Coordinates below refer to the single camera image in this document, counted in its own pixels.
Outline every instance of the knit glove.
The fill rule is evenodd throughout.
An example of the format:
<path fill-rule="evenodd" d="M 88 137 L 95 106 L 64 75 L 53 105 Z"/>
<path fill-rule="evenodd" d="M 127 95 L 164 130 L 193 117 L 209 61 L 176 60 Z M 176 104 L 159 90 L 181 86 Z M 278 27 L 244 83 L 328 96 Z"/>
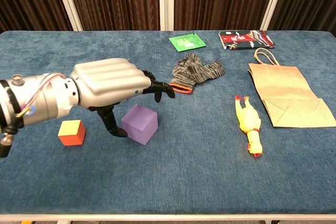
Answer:
<path fill-rule="evenodd" d="M 203 66 L 198 55 L 187 54 L 173 69 L 174 78 L 171 80 L 170 86 L 176 92 L 191 94 L 195 84 L 203 83 L 208 79 L 216 79 L 224 73 L 220 61 Z"/>

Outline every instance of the yellow rubber chicken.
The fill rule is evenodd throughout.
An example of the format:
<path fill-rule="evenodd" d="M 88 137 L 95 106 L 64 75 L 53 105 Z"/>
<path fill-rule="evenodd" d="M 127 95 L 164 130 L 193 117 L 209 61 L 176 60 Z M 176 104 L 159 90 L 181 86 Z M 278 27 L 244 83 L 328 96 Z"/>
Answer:
<path fill-rule="evenodd" d="M 237 95 L 235 97 L 236 113 L 240 129 L 247 134 L 247 150 L 255 157 L 258 157 L 263 152 L 259 138 L 261 120 L 258 112 L 252 107 L 248 99 L 249 97 L 244 97 L 245 108 L 242 109 L 242 106 L 240 106 L 240 96 Z"/>

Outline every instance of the robotic hand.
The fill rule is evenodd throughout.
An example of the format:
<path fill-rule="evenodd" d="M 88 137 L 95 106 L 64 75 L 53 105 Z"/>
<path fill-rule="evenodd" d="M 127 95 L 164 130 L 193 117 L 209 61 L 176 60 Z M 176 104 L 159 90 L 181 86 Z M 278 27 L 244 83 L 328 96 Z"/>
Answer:
<path fill-rule="evenodd" d="M 0 80 L 0 133 L 4 133 L 0 157 L 8 155 L 19 128 L 65 116 L 75 105 L 97 111 L 112 135 L 126 137 L 126 131 L 117 127 L 114 106 L 147 93 L 155 93 L 155 101 L 160 102 L 162 92 L 175 98 L 170 85 L 123 58 L 77 64 L 70 78 L 49 73 Z"/>

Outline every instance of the green envelope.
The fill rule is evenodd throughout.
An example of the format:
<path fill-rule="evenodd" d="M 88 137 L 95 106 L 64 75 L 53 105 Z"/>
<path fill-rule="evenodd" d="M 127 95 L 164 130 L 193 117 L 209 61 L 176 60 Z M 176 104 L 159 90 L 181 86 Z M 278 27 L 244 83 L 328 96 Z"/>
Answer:
<path fill-rule="evenodd" d="M 199 47 L 205 47 L 204 41 L 197 34 L 187 34 L 169 39 L 178 52 L 187 51 Z"/>

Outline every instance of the red book cover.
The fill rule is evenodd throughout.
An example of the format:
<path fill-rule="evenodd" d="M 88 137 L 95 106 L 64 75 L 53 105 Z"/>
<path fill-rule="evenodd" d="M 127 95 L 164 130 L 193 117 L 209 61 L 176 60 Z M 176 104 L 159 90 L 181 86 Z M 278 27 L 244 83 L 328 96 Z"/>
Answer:
<path fill-rule="evenodd" d="M 218 33 L 224 49 L 275 48 L 263 30 L 224 30 Z"/>

